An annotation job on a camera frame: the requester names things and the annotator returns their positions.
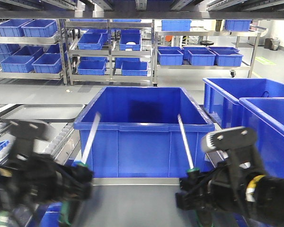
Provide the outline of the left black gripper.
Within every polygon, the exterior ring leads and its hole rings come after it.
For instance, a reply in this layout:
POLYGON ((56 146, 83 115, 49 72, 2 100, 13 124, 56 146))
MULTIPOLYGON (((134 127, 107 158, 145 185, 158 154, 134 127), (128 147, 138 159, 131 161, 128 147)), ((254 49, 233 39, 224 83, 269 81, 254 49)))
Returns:
POLYGON ((12 120, 10 123, 9 132, 15 137, 7 160, 12 172, 7 185, 12 205, 90 198, 93 171, 84 164, 62 166, 51 155, 35 152, 36 140, 53 139, 55 132, 51 125, 39 120, 12 120))

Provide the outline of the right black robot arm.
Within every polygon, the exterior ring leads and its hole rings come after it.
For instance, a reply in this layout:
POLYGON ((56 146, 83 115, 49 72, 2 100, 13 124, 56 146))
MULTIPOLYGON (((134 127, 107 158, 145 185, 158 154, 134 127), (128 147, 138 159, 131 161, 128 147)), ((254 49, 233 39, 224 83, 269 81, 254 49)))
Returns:
POLYGON ((188 170, 179 180, 177 207, 196 211, 202 226, 207 226, 209 216, 217 211, 284 227, 284 178, 265 170, 256 141, 257 133, 243 126, 206 134, 203 151, 222 151, 226 158, 207 172, 188 170))

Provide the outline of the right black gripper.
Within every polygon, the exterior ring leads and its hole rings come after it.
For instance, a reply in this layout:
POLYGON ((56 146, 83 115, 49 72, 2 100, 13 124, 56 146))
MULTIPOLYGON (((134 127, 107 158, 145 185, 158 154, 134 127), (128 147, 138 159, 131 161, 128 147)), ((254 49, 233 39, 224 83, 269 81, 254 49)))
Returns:
POLYGON ((233 127, 212 131, 202 138, 202 149, 206 154, 221 151, 225 157, 216 169, 201 172, 189 169, 185 177, 179 178, 181 192, 175 193, 176 207, 182 210, 215 210, 212 200, 224 210, 247 213, 246 190, 256 176, 264 176, 265 168, 255 146, 256 132, 249 127, 233 127), (204 188, 208 192, 191 192, 204 188))

